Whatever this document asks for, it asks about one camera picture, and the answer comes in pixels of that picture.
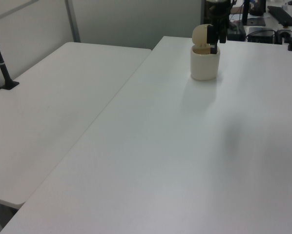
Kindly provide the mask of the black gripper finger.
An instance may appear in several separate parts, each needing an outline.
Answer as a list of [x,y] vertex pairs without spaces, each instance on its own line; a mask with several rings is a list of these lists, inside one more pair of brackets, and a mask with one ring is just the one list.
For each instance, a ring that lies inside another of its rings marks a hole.
[[227,40],[227,28],[224,24],[219,26],[219,42],[226,43]]
[[210,53],[217,54],[218,36],[215,27],[211,24],[207,26],[207,44],[210,45]]

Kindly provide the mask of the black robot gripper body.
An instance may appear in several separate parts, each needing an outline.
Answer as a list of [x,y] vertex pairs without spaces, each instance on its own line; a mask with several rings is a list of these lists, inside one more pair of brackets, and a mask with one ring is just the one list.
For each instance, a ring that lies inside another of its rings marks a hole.
[[207,0],[207,17],[212,25],[220,25],[229,21],[231,10],[230,0]]

